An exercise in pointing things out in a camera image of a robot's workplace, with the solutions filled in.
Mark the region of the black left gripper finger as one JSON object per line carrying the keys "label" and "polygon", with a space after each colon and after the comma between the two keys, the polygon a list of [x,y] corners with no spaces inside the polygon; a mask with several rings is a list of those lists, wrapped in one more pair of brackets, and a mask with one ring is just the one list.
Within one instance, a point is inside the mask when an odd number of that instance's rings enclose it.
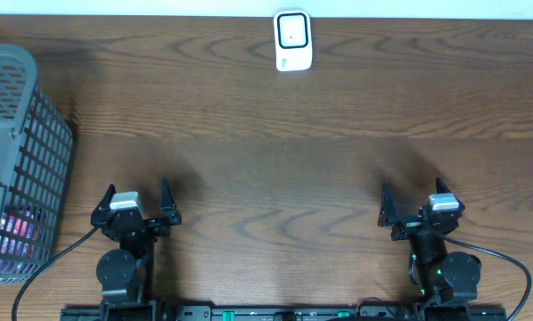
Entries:
{"label": "black left gripper finger", "polygon": [[177,206],[171,195],[166,178],[161,182],[160,210],[167,218],[177,218]]}
{"label": "black left gripper finger", "polygon": [[116,188],[114,184],[110,184],[103,196],[103,198],[100,200],[96,208],[94,209],[95,213],[104,213],[106,211],[110,210],[110,204],[111,199],[113,195],[116,193]]}

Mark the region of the purple snack bag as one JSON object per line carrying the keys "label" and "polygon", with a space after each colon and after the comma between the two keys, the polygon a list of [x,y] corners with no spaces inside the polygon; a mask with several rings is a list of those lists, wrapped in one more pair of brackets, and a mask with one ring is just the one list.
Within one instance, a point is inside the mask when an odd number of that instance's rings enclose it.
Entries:
{"label": "purple snack bag", "polygon": [[0,274],[36,271],[50,253],[52,238],[47,211],[37,206],[4,211],[0,217]]}

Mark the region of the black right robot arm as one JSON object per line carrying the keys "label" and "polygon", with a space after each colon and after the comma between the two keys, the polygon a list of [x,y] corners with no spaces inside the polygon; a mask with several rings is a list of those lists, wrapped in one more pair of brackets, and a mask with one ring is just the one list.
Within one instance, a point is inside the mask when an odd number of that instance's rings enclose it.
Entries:
{"label": "black right robot arm", "polygon": [[471,254],[449,252],[447,235],[459,227],[465,206],[446,184],[436,180],[436,192],[414,215],[399,212],[387,185],[381,189],[377,225],[391,229],[393,241],[410,243],[410,276],[422,290],[411,305],[416,320],[469,320],[468,304],[478,297],[481,263]]}

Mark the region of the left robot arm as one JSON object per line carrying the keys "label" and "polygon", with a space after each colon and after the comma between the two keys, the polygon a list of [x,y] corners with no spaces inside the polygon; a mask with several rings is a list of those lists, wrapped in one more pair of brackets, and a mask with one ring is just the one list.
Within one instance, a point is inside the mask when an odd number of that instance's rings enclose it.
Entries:
{"label": "left robot arm", "polygon": [[119,247],[98,261],[96,276],[102,285],[101,320],[172,320],[166,303],[152,297],[154,244],[182,223],[167,179],[161,182],[158,218],[145,218],[137,192],[118,193],[110,185],[91,215],[99,228]]}

